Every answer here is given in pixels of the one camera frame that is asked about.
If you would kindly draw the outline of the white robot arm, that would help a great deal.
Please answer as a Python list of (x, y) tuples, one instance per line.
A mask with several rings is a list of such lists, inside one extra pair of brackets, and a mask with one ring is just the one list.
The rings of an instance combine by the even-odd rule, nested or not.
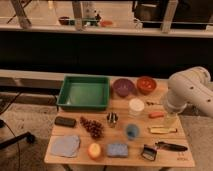
[(213, 117), (213, 91), (208, 87), (211, 75), (204, 67), (176, 72), (168, 79), (168, 91), (162, 98), (166, 110), (163, 126), (171, 128), (177, 115), (191, 103), (207, 116)]

